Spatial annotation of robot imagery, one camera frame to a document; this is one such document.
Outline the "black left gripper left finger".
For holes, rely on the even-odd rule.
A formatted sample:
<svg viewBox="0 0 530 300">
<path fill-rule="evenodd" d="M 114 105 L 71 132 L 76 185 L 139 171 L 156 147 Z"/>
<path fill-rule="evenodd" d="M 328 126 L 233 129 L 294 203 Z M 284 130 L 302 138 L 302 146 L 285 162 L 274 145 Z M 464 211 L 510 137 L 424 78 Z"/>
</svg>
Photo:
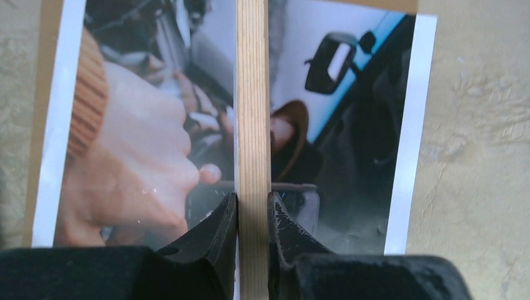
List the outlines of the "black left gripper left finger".
<svg viewBox="0 0 530 300">
<path fill-rule="evenodd" d="M 2 299 L 232 299 L 237 204 L 228 194 L 196 227 L 146 246 L 1 252 Z"/>
</svg>

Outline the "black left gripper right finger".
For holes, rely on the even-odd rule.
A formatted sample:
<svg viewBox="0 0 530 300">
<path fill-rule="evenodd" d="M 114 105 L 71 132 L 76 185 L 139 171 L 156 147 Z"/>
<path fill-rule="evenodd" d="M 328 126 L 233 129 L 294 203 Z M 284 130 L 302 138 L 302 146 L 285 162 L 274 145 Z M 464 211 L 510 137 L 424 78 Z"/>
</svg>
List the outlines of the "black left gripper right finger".
<svg viewBox="0 0 530 300">
<path fill-rule="evenodd" d="M 444 258 L 336 254 L 289 215 L 278 193 L 267 201 L 270 299 L 472 298 Z"/>
</svg>

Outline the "colour photo print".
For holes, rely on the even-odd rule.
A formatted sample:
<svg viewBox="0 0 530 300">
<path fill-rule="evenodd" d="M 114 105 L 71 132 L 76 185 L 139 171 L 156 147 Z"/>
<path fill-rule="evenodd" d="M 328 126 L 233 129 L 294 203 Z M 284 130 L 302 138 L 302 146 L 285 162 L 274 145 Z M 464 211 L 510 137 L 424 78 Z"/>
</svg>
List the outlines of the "colour photo print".
<svg viewBox="0 0 530 300">
<path fill-rule="evenodd" d="M 29 246 L 145 244 L 243 175 L 235 1 L 66 1 Z M 437 19 L 268 2 L 271 158 L 291 216 L 341 254 L 402 254 Z"/>
</svg>

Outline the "white wooden picture frame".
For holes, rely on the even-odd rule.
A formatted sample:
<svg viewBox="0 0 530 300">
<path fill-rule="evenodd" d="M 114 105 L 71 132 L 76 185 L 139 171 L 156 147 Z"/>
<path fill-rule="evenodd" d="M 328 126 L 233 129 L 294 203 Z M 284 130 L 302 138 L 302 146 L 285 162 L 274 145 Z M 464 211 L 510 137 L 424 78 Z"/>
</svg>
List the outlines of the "white wooden picture frame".
<svg viewBox="0 0 530 300">
<path fill-rule="evenodd" d="M 236 3 L 236 191 L 241 299 L 268 299 L 271 190 L 267 1 Z"/>
</svg>

